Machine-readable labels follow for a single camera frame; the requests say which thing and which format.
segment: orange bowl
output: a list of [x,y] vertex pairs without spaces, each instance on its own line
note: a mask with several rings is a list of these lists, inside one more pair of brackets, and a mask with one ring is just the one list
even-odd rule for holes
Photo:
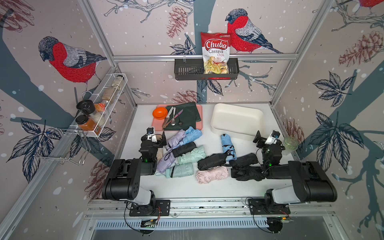
[[168,114],[168,110],[166,108],[156,108],[152,112],[152,116],[157,120],[164,119]]

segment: mounting plate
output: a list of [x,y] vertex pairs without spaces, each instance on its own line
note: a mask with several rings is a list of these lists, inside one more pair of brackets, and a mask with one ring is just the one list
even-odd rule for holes
[[[156,200],[155,208],[160,207],[160,216],[169,216],[170,209],[170,200]],[[147,217],[147,216],[158,216],[159,210],[156,209],[152,215],[147,215],[148,207],[147,206],[131,206],[129,211],[130,217]]]
[[290,214],[289,207],[283,204],[270,205],[268,208],[265,206],[264,198],[248,199],[248,205],[252,206],[249,208],[252,215],[270,215],[270,214]]

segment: dark green cloth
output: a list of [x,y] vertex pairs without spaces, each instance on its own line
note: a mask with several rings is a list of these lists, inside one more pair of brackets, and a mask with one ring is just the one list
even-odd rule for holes
[[[168,124],[168,126],[164,130],[168,131],[177,131],[180,129],[187,130],[189,126],[193,127],[196,129],[196,122],[200,122],[200,114],[199,111],[197,110],[196,103],[183,103],[180,105],[173,105],[173,106],[167,106],[166,109],[169,111],[171,107],[175,107],[176,111],[175,114],[183,110],[183,112],[180,114],[180,116],[177,116],[175,118],[176,120],[176,125],[172,126],[171,124]],[[169,120],[171,120],[173,117],[173,114],[169,116]],[[183,124],[180,126],[178,124],[179,121],[182,121]]]

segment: ventilation grate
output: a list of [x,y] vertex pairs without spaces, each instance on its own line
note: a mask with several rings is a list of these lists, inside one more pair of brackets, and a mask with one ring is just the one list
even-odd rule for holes
[[[127,223],[138,229],[142,219],[127,219]],[[266,217],[255,217],[259,227],[269,227]],[[180,219],[160,219],[157,230],[188,230],[188,229],[207,229],[207,228],[252,228],[257,227],[252,217],[238,218],[180,218]],[[129,229],[124,220],[98,220],[95,230]]]

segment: pink tray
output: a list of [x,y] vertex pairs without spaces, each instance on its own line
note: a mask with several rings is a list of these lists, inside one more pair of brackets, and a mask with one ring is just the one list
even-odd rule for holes
[[[166,106],[173,106],[173,105],[179,105],[179,104],[160,104],[156,108],[165,108]],[[196,129],[201,130],[203,129],[203,107],[201,105],[196,104],[197,110],[199,111],[201,121],[196,122]],[[153,118],[152,121],[152,127],[155,127],[155,131],[163,131],[162,125],[164,123],[164,119],[157,120]]]

